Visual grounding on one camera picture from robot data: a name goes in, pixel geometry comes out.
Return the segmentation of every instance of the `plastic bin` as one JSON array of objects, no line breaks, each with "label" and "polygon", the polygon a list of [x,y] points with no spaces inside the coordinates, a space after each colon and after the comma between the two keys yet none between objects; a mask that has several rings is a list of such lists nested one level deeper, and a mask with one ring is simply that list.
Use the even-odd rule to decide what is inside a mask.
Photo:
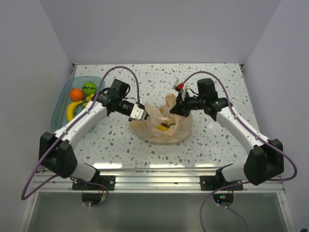
[{"label": "plastic bin", "polygon": [[[51,120],[51,124],[54,130],[58,130],[62,127],[64,127],[67,123],[68,123],[68,119],[67,119],[67,107],[68,105],[72,102],[71,98],[70,98],[70,91],[73,88],[79,88],[82,89],[83,84],[86,82],[91,81],[92,83],[94,83],[97,88],[101,82],[101,78],[98,76],[79,76],[79,77],[75,77],[70,79],[63,87],[57,105],[55,107],[53,116],[52,116],[52,120]],[[76,107],[75,109],[75,113],[74,115],[78,115],[81,111],[83,110],[82,105],[79,105],[78,107]]]}]

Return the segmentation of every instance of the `black mounting bracket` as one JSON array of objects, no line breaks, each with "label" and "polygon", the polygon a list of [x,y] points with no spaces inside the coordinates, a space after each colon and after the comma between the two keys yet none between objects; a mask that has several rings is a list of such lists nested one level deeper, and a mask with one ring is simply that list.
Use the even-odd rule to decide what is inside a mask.
[{"label": "black mounting bracket", "polygon": [[[113,191],[115,188],[116,177],[114,175],[100,175],[97,183],[104,185],[108,191]],[[100,186],[88,185],[77,179],[76,183],[73,182],[72,190],[92,191],[102,190]]]},{"label": "black mounting bracket", "polygon": [[[238,183],[238,181],[233,181],[233,182],[224,182],[219,184],[217,181],[217,178],[214,175],[202,175],[199,177],[199,183],[201,185],[201,190],[202,191],[214,191],[216,189],[222,188],[224,186],[232,185]],[[233,188],[234,191],[242,191],[243,186],[236,186]]]}]

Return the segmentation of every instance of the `white speckled surface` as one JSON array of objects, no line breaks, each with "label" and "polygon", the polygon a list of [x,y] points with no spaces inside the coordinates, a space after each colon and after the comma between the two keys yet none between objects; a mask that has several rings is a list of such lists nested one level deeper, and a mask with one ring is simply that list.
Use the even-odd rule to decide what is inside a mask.
[{"label": "white speckled surface", "polygon": [[[100,76],[114,65],[78,65],[75,76]],[[230,99],[238,112],[255,128],[257,122],[238,64],[130,64],[140,83],[142,102],[164,104],[166,93],[176,80],[184,80],[199,70],[217,75],[226,86]],[[189,88],[197,91],[196,81],[208,78],[198,74],[188,81]],[[132,75],[126,70],[112,71],[106,79],[109,87],[113,78],[131,84],[129,97],[136,97]],[[219,96],[221,87],[216,84]],[[239,142],[218,123],[202,111],[193,113],[194,132],[186,141],[171,145],[145,142],[129,129],[127,117],[112,113],[98,123],[77,145],[77,158],[97,168],[165,168],[213,167],[244,162],[246,153]]]}]

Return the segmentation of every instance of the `gray floor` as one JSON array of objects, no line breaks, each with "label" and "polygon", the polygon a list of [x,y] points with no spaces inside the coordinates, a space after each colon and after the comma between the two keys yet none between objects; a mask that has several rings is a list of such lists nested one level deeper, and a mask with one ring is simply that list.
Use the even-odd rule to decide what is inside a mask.
[{"label": "gray floor", "polygon": [[[201,232],[198,212],[205,194],[110,194],[108,202],[83,207],[80,193],[40,193],[30,232]],[[245,232],[241,219],[208,201],[208,232]],[[285,232],[276,194],[237,194],[232,206],[250,232]]]}]

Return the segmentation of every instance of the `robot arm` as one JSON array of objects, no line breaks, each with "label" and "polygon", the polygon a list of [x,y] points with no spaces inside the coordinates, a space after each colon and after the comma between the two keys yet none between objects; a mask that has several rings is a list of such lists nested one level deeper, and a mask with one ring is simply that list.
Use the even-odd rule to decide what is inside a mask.
[{"label": "robot arm", "polygon": [[67,130],[74,120],[63,128],[55,131],[54,134],[45,132],[40,139],[39,158],[49,149],[49,147],[63,134],[56,147],[42,162],[42,166],[56,173],[62,178],[72,177],[83,181],[98,183],[99,171],[94,167],[80,162],[73,152],[81,138],[91,130],[100,120],[104,119],[112,112],[119,112],[129,117],[129,120],[144,120],[146,111],[137,104],[123,100],[129,91],[130,86],[115,79],[107,93],[101,92],[97,101],[90,109],[90,101],[80,113],[82,117],[72,128]]},{"label": "robot arm", "polygon": [[283,150],[282,143],[278,140],[270,140],[256,131],[239,113],[232,107],[236,117],[228,107],[226,98],[218,98],[214,82],[209,79],[201,79],[197,82],[198,96],[189,96],[183,85],[175,85],[179,91],[176,105],[171,109],[171,114],[188,116],[191,110],[204,110],[214,121],[225,127],[240,142],[248,154],[244,164],[230,164],[216,171],[215,180],[218,187],[227,185],[229,182],[249,180],[254,185],[259,185],[279,174],[284,170],[283,156],[270,149],[263,142],[254,137],[236,117],[258,137],[272,144],[279,150]]}]

